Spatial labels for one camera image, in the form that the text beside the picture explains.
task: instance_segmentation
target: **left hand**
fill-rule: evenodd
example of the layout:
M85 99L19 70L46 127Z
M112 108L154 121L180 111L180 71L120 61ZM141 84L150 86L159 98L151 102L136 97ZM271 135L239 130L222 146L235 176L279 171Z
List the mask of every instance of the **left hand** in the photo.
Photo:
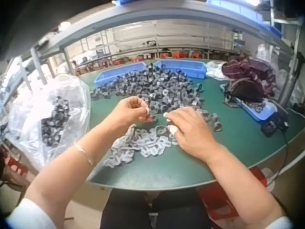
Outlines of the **left hand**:
M119 101L113 111L102 122L114 130L116 138L123 136L128 128L136 122L151 122L147 114L149 107L137 96L131 96Z

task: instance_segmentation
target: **plastic bag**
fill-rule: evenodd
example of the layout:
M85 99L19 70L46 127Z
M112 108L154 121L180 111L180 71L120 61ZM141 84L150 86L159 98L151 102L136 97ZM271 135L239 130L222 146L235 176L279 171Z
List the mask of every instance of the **plastic bag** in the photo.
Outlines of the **plastic bag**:
M288 73L287 71L281 69L278 71L278 74L276 75L276 89L275 91L275 99L278 99L280 96L280 92L283 89L283 86L285 84L285 81L288 77ZM295 87L292 91L292 94L289 98L289 102L291 104L294 103L301 103L302 99L304 97L304 92L303 92L303 87L301 82L299 82L299 80L296 81Z
M278 73L278 55L279 51L276 50L272 45L260 44L257 47L256 57L260 60L265 61L269 66Z
M216 80L230 80L225 76L221 70L222 65L226 63L225 61L210 61L205 66L207 69L207 76L210 76Z
M8 127L14 137L20 137L23 125L33 108L33 104L34 96L31 93L18 95L11 104Z
M58 75L35 94L19 143L36 169L41 170L87 133L90 109L89 87L75 76ZM49 138L54 144L46 141Z

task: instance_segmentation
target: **blue bin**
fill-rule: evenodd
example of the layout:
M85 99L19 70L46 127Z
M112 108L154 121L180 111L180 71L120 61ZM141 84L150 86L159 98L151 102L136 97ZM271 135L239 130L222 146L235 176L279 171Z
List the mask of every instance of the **blue bin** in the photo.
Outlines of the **blue bin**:
M205 64L200 61L185 61L185 60L159 60L154 65L161 67L164 64L166 68L176 71L181 69L188 77L204 79L207 69Z
M94 80L94 83L97 86L101 86L105 83L114 81L117 76L125 76L125 74L128 72L143 71L145 69L146 69L146 64L144 62L138 62L138 63L120 66L117 68L112 68L101 72Z
M252 118L254 118L256 121L265 121L267 120L271 115L273 115L276 112L275 105L273 105L271 102L268 102L265 100L266 106L263 108L261 113L257 113L255 109L250 108L248 105L246 105L244 102L242 102L243 109L249 113Z

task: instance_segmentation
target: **black pants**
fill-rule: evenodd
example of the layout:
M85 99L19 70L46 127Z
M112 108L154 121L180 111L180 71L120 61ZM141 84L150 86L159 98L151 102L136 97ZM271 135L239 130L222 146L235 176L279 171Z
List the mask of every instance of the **black pants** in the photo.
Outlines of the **black pants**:
M149 212L158 212L156 229L210 229L205 207L194 189L162 192L146 204L142 192L113 190L102 213L101 229L152 229Z

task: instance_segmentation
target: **pile of parts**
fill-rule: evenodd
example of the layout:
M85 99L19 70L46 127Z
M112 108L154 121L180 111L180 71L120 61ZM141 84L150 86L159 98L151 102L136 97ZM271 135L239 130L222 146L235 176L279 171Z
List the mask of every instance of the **pile of parts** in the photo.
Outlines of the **pile of parts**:
M202 92L203 85L198 83L194 87L192 80L180 69L171 71L165 65L159 68L150 64L147 70L131 71L125 76L117 76L113 82L95 88L91 91L91 98L97 100L136 95L149 105L153 116L152 123L148 125L151 127L158 122L156 114L192 106L206 122L211 120L214 131L219 132L222 124L218 115L209 115L207 110L201 109L204 102ZM103 163L106 167L114 168L122 163L132 162L136 153L143 157L162 155L165 148L171 145L178 145L178 142L165 126L158 125L146 130L132 125L125 136L114 142L107 153L109 157Z
M93 100L110 99L116 96L137 95L150 107L152 114L162 114L184 106L201 107L202 84L193 88L193 82L177 69L175 72L150 64L148 70L132 71L124 77L118 76L111 83L106 83L91 91Z
M68 100L57 96L51 117L41 120L42 141L46 146L55 148L59 145L65 125L70 118L69 111Z
M130 163L135 153L143 157L159 156L171 145L178 145L178 142L165 126L159 125L147 131L131 125L126 135L113 143L104 166L114 168L121 163Z
M263 111L263 109L266 106L265 102L261 102L261 103L250 103L250 102L245 102L246 105L248 105L248 107L253 108L257 113L261 113Z

